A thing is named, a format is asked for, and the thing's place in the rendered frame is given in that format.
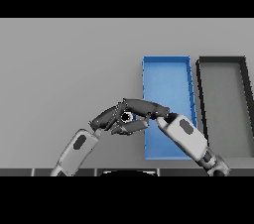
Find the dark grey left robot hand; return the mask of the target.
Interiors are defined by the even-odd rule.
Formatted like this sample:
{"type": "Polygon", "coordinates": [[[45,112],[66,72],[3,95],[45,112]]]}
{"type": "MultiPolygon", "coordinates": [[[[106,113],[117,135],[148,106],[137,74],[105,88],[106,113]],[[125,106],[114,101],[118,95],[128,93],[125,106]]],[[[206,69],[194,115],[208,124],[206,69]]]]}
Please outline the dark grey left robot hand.
{"type": "Polygon", "coordinates": [[[106,109],[100,115],[95,117],[89,122],[89,125],[93,131],[97,129],[107,129],[109,130],[114,123],[118,125],[123,125],[121,121],[121,115],[124,112],[124,105],[118,103],[116,106],[106,109]]]}

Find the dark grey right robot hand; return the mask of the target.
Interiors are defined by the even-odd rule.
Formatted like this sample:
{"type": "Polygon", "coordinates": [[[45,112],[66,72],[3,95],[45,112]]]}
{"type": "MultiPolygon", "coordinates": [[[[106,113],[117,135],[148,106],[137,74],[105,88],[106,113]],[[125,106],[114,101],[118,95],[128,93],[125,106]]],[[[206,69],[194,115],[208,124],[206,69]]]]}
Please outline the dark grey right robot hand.
{"type": "Polygon", "coordinates": [[[109,129],[112,135],[131,135],[134,132],[148,128],[150,119],[156,120],[159,117],[167,118],[170,113],[169,107],[165,107],[161,104],[141,99],[124,98],[123,101],[120,103],[124,105],[124,112],[132,112],[138,116],[143,117],[143,120],[135,120],[126,124],[123,123],[123,125],[118,125],[117,123],[114,123],[109,129]]]}

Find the dark grey bin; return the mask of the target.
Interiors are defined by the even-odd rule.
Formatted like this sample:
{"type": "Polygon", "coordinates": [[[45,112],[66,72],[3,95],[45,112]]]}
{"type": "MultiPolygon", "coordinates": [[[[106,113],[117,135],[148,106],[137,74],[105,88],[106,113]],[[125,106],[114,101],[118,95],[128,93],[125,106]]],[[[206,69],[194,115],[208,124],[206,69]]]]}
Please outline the dark grey bin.
{"type": "Polygon", "coordinates": [[[254,98],[245,56],[195,63],[203,132],[224,158],[254,158],[254,98]]]}

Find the blue pipe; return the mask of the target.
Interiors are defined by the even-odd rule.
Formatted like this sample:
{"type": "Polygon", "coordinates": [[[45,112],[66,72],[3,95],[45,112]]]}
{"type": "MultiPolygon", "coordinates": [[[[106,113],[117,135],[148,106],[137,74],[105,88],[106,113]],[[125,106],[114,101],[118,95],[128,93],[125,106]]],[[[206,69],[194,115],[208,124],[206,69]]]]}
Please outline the blue pipe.
{"type": "Polygon", "coordinates": [[[136,115],[132,112],[126,111],[121,115],[121,121],[126,124],[136,120],[136,115]]]}

